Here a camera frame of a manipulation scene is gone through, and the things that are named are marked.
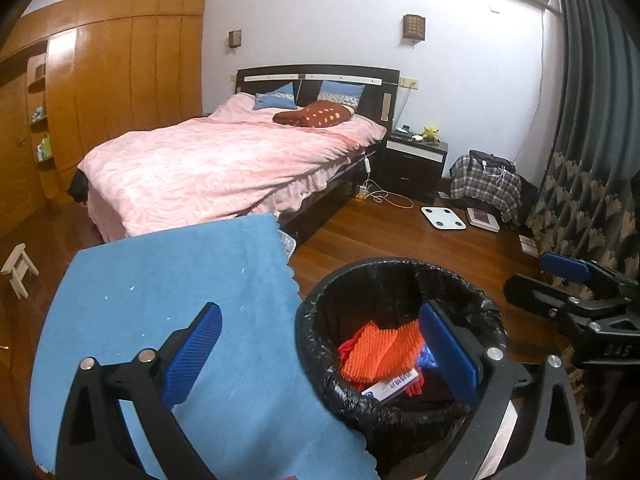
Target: plaid shirt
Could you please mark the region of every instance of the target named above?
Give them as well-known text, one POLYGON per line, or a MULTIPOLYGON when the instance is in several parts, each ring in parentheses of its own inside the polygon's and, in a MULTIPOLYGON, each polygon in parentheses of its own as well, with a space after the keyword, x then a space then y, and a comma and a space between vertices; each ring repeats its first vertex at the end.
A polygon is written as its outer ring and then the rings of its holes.
POLYGON ((451 198, 470 196, 498 208, 502 220, 518 219, 520 209, 520 177, 516 173, 497 168, 484 168, 480 162, 463 155, 449 170, 451 198))

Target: wall sconce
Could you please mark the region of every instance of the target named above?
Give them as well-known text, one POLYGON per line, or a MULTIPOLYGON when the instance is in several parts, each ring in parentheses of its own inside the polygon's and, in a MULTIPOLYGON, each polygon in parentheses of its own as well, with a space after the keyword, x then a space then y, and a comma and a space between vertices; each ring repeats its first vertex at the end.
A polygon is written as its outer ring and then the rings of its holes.
POLYGON ((406 40, 424 41, 426 20, 417 14, 406 14, 402 18, 402 37, 406 40))
POLYGON ((242 46, 242 30, 232 30, 229 33, 229 48, 236 49, 242 46))

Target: yellow plush toy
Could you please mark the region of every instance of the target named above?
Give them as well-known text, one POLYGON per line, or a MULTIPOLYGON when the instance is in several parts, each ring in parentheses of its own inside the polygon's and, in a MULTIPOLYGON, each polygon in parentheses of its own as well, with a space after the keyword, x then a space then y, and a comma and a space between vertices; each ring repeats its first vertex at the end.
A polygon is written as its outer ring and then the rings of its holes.
POLYGON ((438 142, 439 131, 440 130, 435 128, 434 126, 430 126, 429 128, 425 126, 424 131, 422 132, 422 138, 427 142, 438 142))

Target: blue pillow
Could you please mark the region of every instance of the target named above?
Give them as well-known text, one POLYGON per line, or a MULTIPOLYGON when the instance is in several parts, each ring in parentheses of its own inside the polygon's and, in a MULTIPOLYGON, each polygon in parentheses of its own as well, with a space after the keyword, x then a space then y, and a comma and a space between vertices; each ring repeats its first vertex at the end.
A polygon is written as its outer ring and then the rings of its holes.
POLYGON ((293 97, 293 83, 288 83, 267 94, 256 94, 254 110, 262 110, 263 108, 297 110, 296 99, 293 97))
POLYGON ((348 83, 338 83, 335 81, 322 81, 318 100, 331 101, 347 105, 354 110, 358 108, 358 103, 364 92, 364 85, 351 85, 348 83))

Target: small wooden stool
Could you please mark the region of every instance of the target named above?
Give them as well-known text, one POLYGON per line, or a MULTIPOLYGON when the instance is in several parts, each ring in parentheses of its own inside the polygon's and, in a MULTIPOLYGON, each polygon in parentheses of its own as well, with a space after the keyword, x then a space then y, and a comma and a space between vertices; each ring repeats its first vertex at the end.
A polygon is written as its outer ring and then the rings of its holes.
POLYGON ((24 288, 24 285, 22 284, 22 279, 27 273, 27 270, 30 270, 31 273, 36 276, 39 274, 36 266, 33 265, 33 262, 27 256, 27 253, 24 252, 25 247, 25 244, 16 245, 2 266, 2 270, 0 270, 0 274, 11 274, 9 282, 14 288, 15 294, 18 296, 19 300, 20 298, 29 297, 27 289, 24 288))

